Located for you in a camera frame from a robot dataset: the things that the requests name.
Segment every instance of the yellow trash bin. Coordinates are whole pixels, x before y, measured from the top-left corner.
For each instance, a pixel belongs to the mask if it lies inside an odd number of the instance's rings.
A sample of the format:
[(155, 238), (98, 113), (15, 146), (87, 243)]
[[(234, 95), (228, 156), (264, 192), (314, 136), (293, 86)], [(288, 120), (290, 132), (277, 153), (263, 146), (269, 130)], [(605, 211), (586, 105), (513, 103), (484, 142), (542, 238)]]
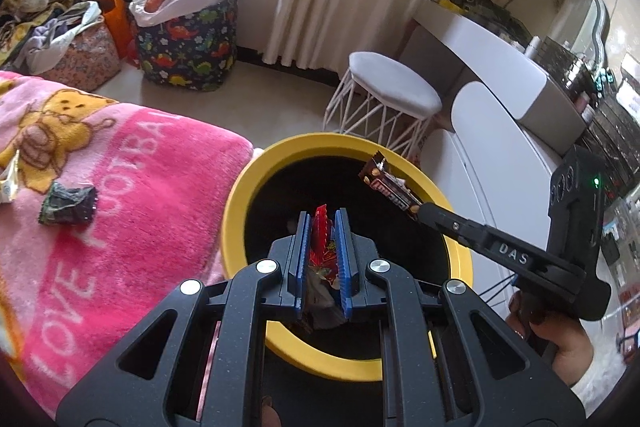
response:
[[(417, 279), (442, 283), (453, 277), (471, 285), (472, 263), (467, 248), (417, 224), (358, 178), (364, 162), (379, 150), (391, 165), (391, 173), (404, 178), (420, 198), (450, 209), (427, 176), (390, 150), (368, 140), (333, 133), (295, 136), (272, 145), (252, 160), (231, 189), (222, 220), (226, 275), (232, 277), (248, 263), (266, 257), (275, 239), (291, 234), (290, 226), (297, 223), (301, 210), (313, 213), (316, 206), (326, 203), (330, 212), (346, 207), (352, 232), (371, 238), (381, 257), (405, 267)], [(376, 332), (367, 330), (366, 325), (345, 325), (336, 330), (314, 336), (314, 347), (284, 325), (269, 322), (266, 345), (292, 365), (320, 377), (381, 380), (380, 358), (363, 360), (318, 349), (324, 348), (329, 339), (342, 353), (353, 353), (361, 346), (365, 354), (373, 353), (371, 341), (379, 349)]]

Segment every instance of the stool cushion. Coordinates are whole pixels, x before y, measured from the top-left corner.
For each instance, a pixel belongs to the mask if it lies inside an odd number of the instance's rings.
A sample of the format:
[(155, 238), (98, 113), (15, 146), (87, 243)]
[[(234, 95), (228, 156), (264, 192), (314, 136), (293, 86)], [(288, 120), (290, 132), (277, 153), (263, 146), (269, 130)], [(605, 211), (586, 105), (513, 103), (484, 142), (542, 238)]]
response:
[(392, 58), (373, 52), (349, 55), (354, 80), (387, 107), (419, 120), (431, 118), (442, 109), (433, 87), (414, 70)]

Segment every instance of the laundry basket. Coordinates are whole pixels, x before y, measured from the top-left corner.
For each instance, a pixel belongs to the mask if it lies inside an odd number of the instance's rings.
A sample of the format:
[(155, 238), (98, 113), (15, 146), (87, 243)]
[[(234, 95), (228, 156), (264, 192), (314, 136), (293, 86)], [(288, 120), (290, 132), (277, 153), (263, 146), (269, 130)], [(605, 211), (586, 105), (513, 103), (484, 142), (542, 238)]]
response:
[(196, 13), (139, 28), (138, 57), (156, 84), (213, 91), (236, 61), (238, 0), (222, 0)]
[[(392, 174), (406, 179), (424, 201), (450, 208), (419, 169), (373, 142), (333, 133), (296, 136), (269, 147), (236, 180), (222, 224), (226, 275), (266, 257), (274, 240), (290, 235), (287, 222), (295, 223), (301, 210), (313, 213), (327, 204), (330, 215), (346, 207), (352, 232), (372, 239), (381, 257), (404, 266), (414, 277), (433, 283), (455, 277), (472, 284), (468, 249), (418, 224), (358, 177), (378, 150)], [(287, 362), (321, 377), (382, 379), (377, 327), (348, 323), (296, 333), (270, 322), (266, 344)]]

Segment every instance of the yellow packet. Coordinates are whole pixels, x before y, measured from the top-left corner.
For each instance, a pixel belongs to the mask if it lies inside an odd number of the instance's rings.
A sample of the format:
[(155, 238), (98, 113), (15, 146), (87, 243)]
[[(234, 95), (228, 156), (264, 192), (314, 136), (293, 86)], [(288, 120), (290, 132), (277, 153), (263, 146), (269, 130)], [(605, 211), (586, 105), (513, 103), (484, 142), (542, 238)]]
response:
[(11, 203), (18, 194), (18, 159), (20, 151), (16, 151), (13, 158), (0, 174), (0, 203)]

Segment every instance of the triangular cutout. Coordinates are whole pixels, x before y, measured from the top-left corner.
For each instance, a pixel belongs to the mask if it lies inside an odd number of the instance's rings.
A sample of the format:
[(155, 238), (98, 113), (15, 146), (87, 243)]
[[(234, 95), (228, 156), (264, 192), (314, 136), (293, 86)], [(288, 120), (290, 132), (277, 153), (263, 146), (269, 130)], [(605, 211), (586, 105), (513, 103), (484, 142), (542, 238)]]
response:
[(524, 370), (524, 360), (511, 349), (509, 344), (480, 314), (472, 314), (471, 323), (474, 325), (476, 333), (478, 333), (480, 346), (484, 351), (489, 370), (495, 380), (510, 377)]
[(137, 377), (151, 380), (158, 369), (177, 316), (176, 310), (167, 310), (160, 315), (135, 344), (127, 349), (118, 362), (118, 367)]

